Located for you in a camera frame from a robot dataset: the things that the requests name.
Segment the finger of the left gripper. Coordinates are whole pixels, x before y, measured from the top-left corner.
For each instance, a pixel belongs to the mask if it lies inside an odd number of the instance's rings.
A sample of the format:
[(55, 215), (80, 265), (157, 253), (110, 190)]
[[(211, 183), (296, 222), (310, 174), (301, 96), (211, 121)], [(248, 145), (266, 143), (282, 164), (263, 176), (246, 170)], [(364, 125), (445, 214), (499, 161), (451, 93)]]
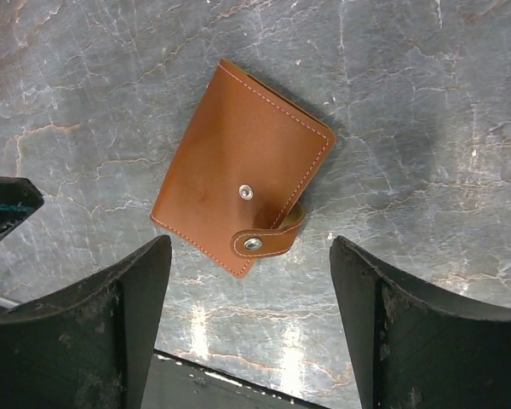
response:
[(43, 203), (43, 195), (28, 179), (0, 176), (0, 241)]

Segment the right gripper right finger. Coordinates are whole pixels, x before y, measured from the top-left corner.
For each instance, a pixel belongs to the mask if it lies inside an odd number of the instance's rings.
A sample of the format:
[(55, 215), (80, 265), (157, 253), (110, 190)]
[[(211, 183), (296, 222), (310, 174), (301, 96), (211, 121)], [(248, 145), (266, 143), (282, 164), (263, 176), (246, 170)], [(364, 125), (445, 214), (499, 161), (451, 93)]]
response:
[(344, 237), (330, 274), (364, 408), (511, 408), (511, 308), (458, 295)]

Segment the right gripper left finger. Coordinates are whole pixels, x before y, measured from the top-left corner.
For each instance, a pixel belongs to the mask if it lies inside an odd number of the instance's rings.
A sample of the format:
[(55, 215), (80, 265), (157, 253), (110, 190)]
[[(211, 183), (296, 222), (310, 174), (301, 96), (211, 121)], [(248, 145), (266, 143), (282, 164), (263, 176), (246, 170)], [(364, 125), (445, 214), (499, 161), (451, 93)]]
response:
[(139, 408), (172, 258), (167, 235), (0, 312), (0, 408)]

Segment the brown leather card holder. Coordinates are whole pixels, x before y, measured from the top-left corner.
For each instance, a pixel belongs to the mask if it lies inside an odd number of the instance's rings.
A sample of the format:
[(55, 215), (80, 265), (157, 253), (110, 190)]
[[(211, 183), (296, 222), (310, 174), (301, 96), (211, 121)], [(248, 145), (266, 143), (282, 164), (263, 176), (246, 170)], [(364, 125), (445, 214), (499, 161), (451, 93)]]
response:
[(286, 253), (305, 217), (300, 197), (335, 143), (333, 131), (229, 60), (181, 139), (152, 221), (231, 275)]

